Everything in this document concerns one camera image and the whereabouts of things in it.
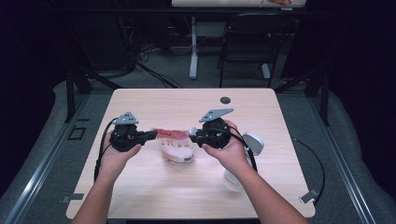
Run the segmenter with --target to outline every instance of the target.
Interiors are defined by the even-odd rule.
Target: gray carpet
[[[284,55],[280,57],[276,76],[280,74],[283,60]],[[155,50],[150,53],[148,61],[144,62],[144,64],[154,71],[168,75],[184,88],[216,88],[219,83],[219,70],[216,68],[216,48],[206,49],[204,46],[200,48],[198,78],[195,80],[189,79],[189,53],[175,54],[172,51]],[[228,69],[231,73],[235,73],[237,69],[246,71],[246,68],[241,67],[234,67],[233,69],[228,67]],[[260,73],[252,75],[253,72],[255,72],[254,69],[246,72],[243,77],[257,77],[260,75]],[[144,71],[139,72],[139,69],[136,69],[128,76],[114,78],[112,81],[125,88],[163,88],[163,84],[156,78]],[[258,83],[257,79],[251,79],[245,84],[257,85]],[[89,96],[81,95],[76,91],[76,96],[81,106],[78,107],[78,113],[70,124],[69,129],[65,130],[67,135],[59,146],[57,145],[57,137],[65,129],[65,83],[61,83],[54,89],[57,94],[57,101],[49,121],[20,173],[0,201],[1,223],[6,222],[8,215],[12,213],[14,205],[18,202],[23,190],[35,173],[35,169],[39,167],[40,162],[54,146],[59,147],[59,154],[55,155],[53,163],[49,166],[50,172],[44,176],[45,181],[42,186],[39,186],[39,191],[33,196],[32,202],[27,204],[26,212],[21,215],[21,220],[23,220],[23,223],[70,223],[70,220],[65,216],[68,204],[62,203],[61,199],[63,196],[69,196],[74,191],[112,92],[108,87],[96,80],[92,79],[91,84],[93,92]],[[273,87],[281,84],[282,81],[276,77]],[[311,223],[362,223],[360,214],[351,200],[345,180],[343,180],[334,162],[332,145],[329,143],[326,133],[321,127],[320,120],[316,116],[318,111],[313,107],[316,100],[305,98],[302,93],[303,87],[304,83],[293,87],[288,92],[278,94],[277,97],[290,135],[310,146],[318,154],[325,168],[326,185],[316,205],[317,213],[310,221]],[[361,193],[364,195],[376,223],[395,223],[395,202],[374,182],[370,172],[361,161],[358,136],[341,102],[333,94],[330,97],[329,121],[333,136],[345,155],[351,172],[360,187]],[[73,140],[73,138],[76,138],[74,135],[69,136],[72,132],[70,129],[73,128],[85,130],[80,140]],[[303,145],[295,142],[294,146],[302,165],[308,188],[320,189],[322,186],[322,172],[318,160]],[[124,222],[125,220],[110,220],[110,223]]]

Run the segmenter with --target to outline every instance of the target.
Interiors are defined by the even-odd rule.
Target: table top
[[[282,6],[268,0],[172,0],[173,7],[304,7],[306,0],[291,0]]]
[[[224,105],[221,97],[231,102]],[[93,184],[93,170],[107,124],[125,112],[139,120],[138,131],[153,128],[188,130],[202,128],[198,120],[209,109],[233,108],[224,115],[240,133],[258,135],[265,146],[255,160],[259,174],[305,217],[315,214],[299,197],[308,192],[276,95],[271,89],[120,89],[114,91],[98,134],[82,170],[75,193],[82,200],[70,202],[66,215],[73,218]],[[255,218],[242,187],[229,182],[224,168],[196,144],[190,143],[194,160],[177,166],[165,161],[156,140],[147,141],[131,158],[117,180],[108,218],[203,219]]]

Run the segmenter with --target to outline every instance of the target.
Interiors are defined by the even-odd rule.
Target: dark background
[[[87,2],[67,4],[89,7]],[[94,2],[95,7],[125,3],[128,7],[170,7],[170,1],[160,0]],[[70,26],[66,26],[60,17],[40,11],[43,4],[54,3],[19,0],[2,1],[0,6],[1,121],[5,124],[0,149],[2,195],[49,117],[55,99],[52,89],[66,79],[70,68],[79,63],[93,69],[124,69],[134,63],[133,50],[125,46],[125,33],[116,17],[69,17],[65,19]],[[56,4],[69,7],[62,1]],[[363,160],[375,181],[396,199],[395,14],[390,0],[359,2],[352,7],[345,4],[348,2],[309,1],[308,11],[358,8],[360,14],[347,21],[302,19],[282,76],[301,76],[331,62],[331,91],[355,125]],[[144,28],[144,37],[167,48],[164,28],[177,24],[177,18],[133,19],[139,29]]]

